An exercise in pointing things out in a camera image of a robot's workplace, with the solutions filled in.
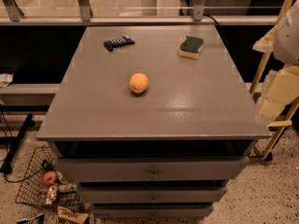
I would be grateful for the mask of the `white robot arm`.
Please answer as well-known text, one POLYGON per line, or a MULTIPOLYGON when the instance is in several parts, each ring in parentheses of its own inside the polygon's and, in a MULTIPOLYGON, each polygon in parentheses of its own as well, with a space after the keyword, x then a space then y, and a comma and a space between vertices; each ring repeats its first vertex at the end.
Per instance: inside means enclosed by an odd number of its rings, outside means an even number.
POLYGON ((277 60, 299 64, 299 0, 279 21, 273 48, 277 60))

